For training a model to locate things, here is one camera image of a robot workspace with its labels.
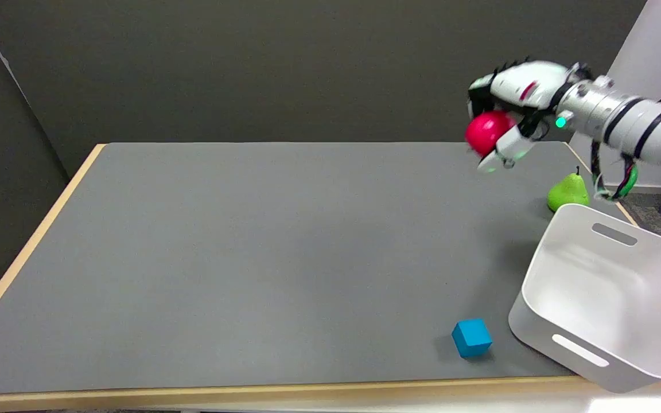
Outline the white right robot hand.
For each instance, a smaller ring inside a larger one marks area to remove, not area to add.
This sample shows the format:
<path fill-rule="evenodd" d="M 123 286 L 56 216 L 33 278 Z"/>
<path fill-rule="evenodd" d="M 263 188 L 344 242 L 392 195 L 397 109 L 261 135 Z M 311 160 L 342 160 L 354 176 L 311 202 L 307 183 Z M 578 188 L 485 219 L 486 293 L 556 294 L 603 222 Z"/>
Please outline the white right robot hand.
<path fill-rule="evenodd" d="M 470 126 L 490 124 L 496 138 L 482 149 L 469 142 L 480 158 L 477 171 L 492 173 L 512 168 L 548 131 L 561 89 L 572 86 L 573 69 L 542 60 L 514 62 L 496 68 L 470 84 Z"/>

